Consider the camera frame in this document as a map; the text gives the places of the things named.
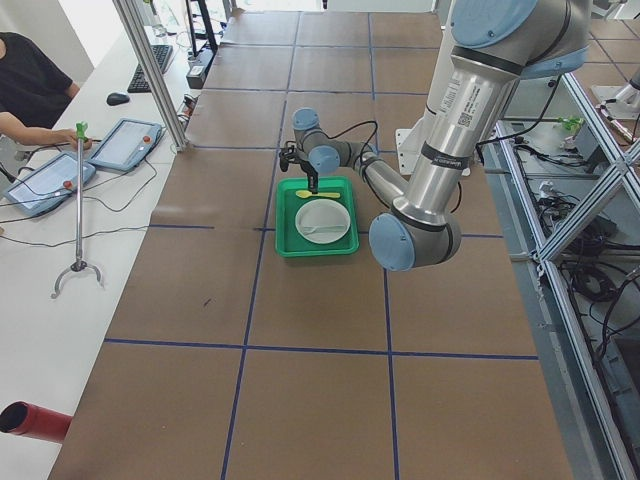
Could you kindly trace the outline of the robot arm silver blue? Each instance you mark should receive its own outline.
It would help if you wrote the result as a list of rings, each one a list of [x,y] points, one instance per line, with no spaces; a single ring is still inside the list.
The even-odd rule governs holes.
[[[461,243],[448,202],[476,145],[519,80],[558,76],[585,62],[590,21],[588,1],[455,1],[440,48],[451,63],[434,73],[444,90],[438,106],[427,108],[417,125],[419,149],[410,179],[368,143],[330,138],[311,108],[294,113],[295,140],[281,150],[280,167],[300,165],[312,191],[319,176],[353,169],[389,209],[369,228],[378,263],[391,271],[443,263]]]

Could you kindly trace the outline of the person hand holding reacher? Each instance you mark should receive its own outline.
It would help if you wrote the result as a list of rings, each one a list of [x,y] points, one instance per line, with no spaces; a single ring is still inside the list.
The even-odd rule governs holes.
[[[81,145],[84,150],[88,150],[93,145],[93,140],[90,138],[80,138],[76,131],[73,129],[60,129],[53,132],[53,142],[58,144],[69,144],[72,147]]]

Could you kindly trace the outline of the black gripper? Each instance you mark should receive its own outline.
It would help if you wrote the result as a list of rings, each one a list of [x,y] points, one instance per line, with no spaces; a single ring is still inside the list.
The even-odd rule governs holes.
[[[317,194],[319,189],[318,172],[315,170],[308,158],[302,153],[298,154],[298,163],[309,180],[309,191],[313,194]]]

